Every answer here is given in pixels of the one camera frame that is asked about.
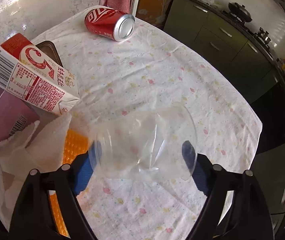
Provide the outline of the white paper towel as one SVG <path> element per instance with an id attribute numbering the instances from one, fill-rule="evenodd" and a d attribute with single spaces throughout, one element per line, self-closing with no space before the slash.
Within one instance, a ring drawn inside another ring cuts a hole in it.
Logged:
<path id="1" fill-rule="evenodd" d="M 0 219 L 9 229 L 15 202 L 32 169 L 57 170 L 63 162 L 64 143 L 72 116 L 67 113 L 36 133 L 35 121 L 0 142 Z"/>

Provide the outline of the orange foam net sleeve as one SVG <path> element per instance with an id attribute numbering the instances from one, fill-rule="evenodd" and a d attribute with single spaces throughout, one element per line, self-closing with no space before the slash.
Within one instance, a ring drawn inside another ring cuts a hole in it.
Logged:
<path id="1" fill-rule="evenodd" d="M 87 137 L 68 129 L 64 142 L 62 164 L 71 164 L 78 155 L 84 154 L 88 150 L 88 147 L 89 140 Z M 50 192 L 49 200 L 58 233 L 65 237 L 69 237 L 55 191 Z"/>

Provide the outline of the clear plastic cup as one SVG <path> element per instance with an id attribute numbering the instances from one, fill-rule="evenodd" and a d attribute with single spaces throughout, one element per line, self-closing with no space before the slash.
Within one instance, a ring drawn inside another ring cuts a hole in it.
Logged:
<path id="1" fill-rule="evenodd" d="M 89 160 L 98 177 L 143 182 L 187 180 L 197 160 L 196 128 L 180 104 L 94 126 Z"/>

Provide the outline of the red white milk carton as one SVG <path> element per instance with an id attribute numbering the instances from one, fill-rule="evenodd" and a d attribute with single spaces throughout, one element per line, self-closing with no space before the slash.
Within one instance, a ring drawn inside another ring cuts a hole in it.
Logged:
<path id="1" fill-rule="evenodd" d="M 0 88 L 55 115 L 79 101 L 76 77 L 21 33 L 0 45 Z"/>

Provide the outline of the red cola can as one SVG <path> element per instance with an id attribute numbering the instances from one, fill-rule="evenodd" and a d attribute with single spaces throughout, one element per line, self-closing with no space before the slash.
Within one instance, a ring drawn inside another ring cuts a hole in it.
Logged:
<path id="1" fill-rule="evenodd" d="M 103 6 L 90 9 L 84 18 L 84 23 L 91 33 L 116 42 L 127 40 L 135 28 L 133 15 Z"/>

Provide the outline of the green kitchen cabinets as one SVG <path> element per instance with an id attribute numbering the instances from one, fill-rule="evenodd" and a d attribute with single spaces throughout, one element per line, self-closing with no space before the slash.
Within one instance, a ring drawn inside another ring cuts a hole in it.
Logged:
<path id="1" fill-rule="evenodd" d="M 164 32 L 211 63 L 249 103 L 285 98 L 275 60 L 225 13 L 199 0 L 173 0 Z"/>

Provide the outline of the pink purple box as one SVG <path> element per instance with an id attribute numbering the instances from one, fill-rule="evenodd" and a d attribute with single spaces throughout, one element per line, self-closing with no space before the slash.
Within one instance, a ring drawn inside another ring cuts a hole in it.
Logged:
<path id="1" fill-rule="evenodd" d="M 39 120 L 24 101 L 0 88 L 0 142 Z"/>

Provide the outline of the black wok on stove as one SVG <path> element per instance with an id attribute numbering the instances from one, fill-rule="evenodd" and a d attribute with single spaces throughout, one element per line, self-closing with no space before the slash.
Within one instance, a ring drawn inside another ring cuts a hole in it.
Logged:
<path id="1" fill-rule="evenodd" d="M 252 21 L 251 14 L 249 13 L 249 11 L 247 11 L 244 5 L 240 5 L 237 2 L 228 3 L 228 8 L 233 15 L 238 17 L 243 22 Z"/>

